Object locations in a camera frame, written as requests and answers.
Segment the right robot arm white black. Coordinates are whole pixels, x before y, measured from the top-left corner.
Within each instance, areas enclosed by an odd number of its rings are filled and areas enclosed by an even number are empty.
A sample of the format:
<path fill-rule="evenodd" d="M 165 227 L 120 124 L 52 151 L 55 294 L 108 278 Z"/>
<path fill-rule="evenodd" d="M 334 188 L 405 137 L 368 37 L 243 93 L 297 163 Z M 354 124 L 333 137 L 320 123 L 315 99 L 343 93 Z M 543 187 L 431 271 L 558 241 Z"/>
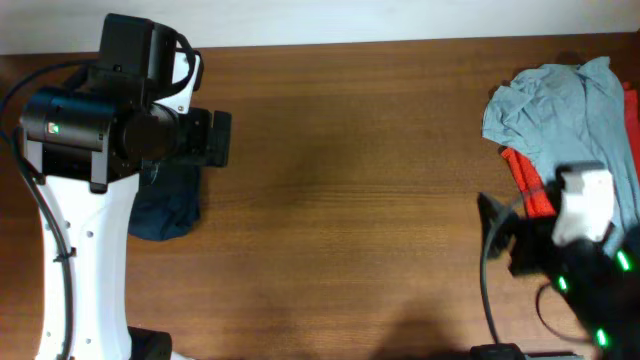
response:
<path fill-rule="evenodd" d="M 519 216 L 514 200 L 504 205 L 488 194 L 477 197 L 482 225 L 480 290 L 493 341 L 498 335 L 487 286 L 487 262 L 510 251 L 510 273 L 542 274 L 589 334 L 603 359 L 639 357 L 639 228 L 624 236 L 612 255 L 602 245 L 579 238 L 568 245 L 552 241 L 555 216 Z"/>

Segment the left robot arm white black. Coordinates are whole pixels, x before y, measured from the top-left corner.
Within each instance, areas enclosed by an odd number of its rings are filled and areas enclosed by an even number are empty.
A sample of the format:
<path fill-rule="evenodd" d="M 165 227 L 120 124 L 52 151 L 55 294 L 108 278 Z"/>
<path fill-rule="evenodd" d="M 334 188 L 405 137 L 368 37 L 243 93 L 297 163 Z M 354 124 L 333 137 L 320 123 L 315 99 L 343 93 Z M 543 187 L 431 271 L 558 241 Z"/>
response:
<path fill-rule="evenodd" d="M 38 90 L 11 138 L 44 243 L 40 359 L 172 359 L 169 334 L 132 327 L 127 239 L 145 171 L 150 186 L 196 194 L 223 168 L 232 117 L 191 106 L 204 66 L 173 28 L 110 14 L 99 54 L 60 87 Z"/>

